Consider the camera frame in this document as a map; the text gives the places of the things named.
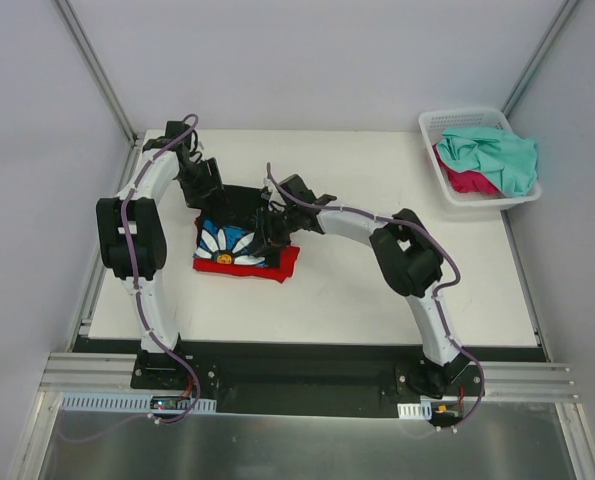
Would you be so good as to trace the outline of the red t-shirt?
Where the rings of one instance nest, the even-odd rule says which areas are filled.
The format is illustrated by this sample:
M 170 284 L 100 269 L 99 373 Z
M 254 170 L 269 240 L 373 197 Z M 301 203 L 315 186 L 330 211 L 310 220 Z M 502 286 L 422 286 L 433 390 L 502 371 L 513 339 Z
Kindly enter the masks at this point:
M 208 259 L 194 258 L 193 269 L 207 274 L 259 278 L 283 283 L 293 276 L 299 254 L 300 249 L 298 247 L 290 246 L 283 249 L 279 255 L 277 267 L 221 264 Z

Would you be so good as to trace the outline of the black daisy t-shirt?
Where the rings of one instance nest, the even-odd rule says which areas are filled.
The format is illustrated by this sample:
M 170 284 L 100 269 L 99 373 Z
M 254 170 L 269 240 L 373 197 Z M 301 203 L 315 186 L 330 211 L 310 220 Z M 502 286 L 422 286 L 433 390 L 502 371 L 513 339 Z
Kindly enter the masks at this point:
M 226 185 L 208 197 L 196 219 L 194 259 L 225 266 L 278 268 L 278 253 L 256 254 L 251 249 L 256 214 L 266 210 L 265 189 Z

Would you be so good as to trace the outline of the white plastic basket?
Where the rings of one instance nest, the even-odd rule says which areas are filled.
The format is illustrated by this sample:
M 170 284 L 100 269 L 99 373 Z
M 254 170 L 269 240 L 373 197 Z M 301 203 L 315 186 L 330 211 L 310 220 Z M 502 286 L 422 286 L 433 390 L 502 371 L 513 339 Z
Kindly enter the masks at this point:
M 418 124 L 449 210 L 501 211 L 541 197 L 537 142 L 515 134 L 501 111 L 436 110 Z

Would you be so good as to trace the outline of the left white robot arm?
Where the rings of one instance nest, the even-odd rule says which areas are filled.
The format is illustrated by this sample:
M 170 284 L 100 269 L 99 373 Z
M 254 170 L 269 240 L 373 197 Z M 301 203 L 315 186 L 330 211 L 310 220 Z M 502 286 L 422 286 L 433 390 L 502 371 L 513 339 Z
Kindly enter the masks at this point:
M 170 121 L 165 133 L 143 147 L 143 162 L 115 196 L 96 204 L 100 254 L 126 289 L 141 331 L 139 370 L 165 388 L 181 387 L 193 370 L 180 346 L 179 328 L 167 312 L 163 268 L 167 243 L 158 204 L 169 185 L 179 184 L 186 204 L 202 209 L 225 198 L 213 158 L 203 157 L 198 116 Z

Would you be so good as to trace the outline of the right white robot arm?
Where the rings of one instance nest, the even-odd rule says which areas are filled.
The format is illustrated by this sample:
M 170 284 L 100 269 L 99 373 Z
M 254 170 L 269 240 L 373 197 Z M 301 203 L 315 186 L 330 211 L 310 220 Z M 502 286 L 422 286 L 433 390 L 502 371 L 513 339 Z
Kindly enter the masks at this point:
M 450 394 L 461 385 L 470 359 L 451 331 L 442 290 L 458 282 L 461 274 L 452 265 L 454 281 L 441 281 L 448 254 L 412 210 L 383 217 L 336 205 L 335 200 L 331 195 L 316 197 L 296 174 L 281 183 L 267 178 L 262 205 L 254 213 L 251 253 L 278 253 L 300 230 L 369 247 L 388 287 L 407 301 L 421 335 L 423 357 L 406 375 L 408 387 L 434 399 Z

